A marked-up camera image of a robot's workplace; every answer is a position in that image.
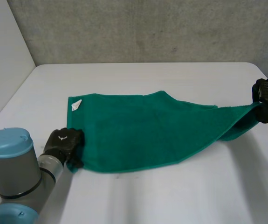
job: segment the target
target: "towel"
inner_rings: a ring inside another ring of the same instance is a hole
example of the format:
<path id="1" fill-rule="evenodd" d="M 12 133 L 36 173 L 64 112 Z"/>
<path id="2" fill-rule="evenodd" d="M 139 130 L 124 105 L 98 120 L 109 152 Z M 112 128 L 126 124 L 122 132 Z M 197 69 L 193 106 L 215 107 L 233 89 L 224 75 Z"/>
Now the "towel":
<path id="1" fill-rule="evenodd" d="M 238 138 L 258 123 L 253 112 L 258 105 L 198 105 L 165 91 L 89 94 L 69 97 L 67 128 L 84 131 L 85 146 L 77 151 L 84 169 L 130 172 L 177 164 L 217 140 Z"/>

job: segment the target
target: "light blue joint cap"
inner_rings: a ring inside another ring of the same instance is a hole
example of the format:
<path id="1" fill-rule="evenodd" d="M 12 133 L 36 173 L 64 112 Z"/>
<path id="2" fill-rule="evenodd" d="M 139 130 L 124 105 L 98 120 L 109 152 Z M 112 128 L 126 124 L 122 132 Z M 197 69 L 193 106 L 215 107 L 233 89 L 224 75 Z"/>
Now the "light blue joint cap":
<path id="1" fill-rule="evenodd" d="M 0 205 L 0 224 L 33 224 L 38 216 L 35 210 L 22 204 Z"/>
<path id="2" fill-rule="evenodd" d="M 0 130 L 0 159 L 23 155 L 32 148 L 33 141 L 27 130 L 18 127 Z"/>

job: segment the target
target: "wall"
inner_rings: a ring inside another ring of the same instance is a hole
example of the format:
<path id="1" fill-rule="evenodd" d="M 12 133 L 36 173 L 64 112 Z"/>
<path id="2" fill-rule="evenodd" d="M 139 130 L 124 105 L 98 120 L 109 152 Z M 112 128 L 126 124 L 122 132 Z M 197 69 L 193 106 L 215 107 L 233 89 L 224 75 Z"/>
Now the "wall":
<path id="1" fill-rule="evenodd" d="M 0 111 L 34 67 L 6 0 L 0 0 Z"/>
<path id="2" fill-rule="evenodd" d="M 36 65 L 250 62 L 268 76 L 267 0 L 8 0 Z"/>

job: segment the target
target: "gray concrete wall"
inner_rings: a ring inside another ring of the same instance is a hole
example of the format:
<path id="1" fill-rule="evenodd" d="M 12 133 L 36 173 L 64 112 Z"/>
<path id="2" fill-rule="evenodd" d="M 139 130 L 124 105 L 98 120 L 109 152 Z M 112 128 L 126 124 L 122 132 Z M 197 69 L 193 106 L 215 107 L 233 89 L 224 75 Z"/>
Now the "gray concrete wall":
<path id="1" fill-rule="evenodd" d="M 36 65 L 250 62 L 268 76 L 268 0 L 8 0 Z"/>

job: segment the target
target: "white table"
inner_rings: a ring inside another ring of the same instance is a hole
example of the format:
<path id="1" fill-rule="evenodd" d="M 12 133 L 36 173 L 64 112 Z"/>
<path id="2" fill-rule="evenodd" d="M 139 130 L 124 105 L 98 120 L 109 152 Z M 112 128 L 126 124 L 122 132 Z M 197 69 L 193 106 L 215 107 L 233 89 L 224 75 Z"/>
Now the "white table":
<path id="1" fill-rule="evenodd" d="M 249 63 L 41 65 L 0 113 L 0 129 L 29 130 L 37 156 L 66 126 L 69 96 L 149 94 L 218 106 L 251 103 L 265 76 Z M 266 224 L 268 125 L 216 142 L 179 165 L 127 174 L 65 170 L 40 224 Z"/>

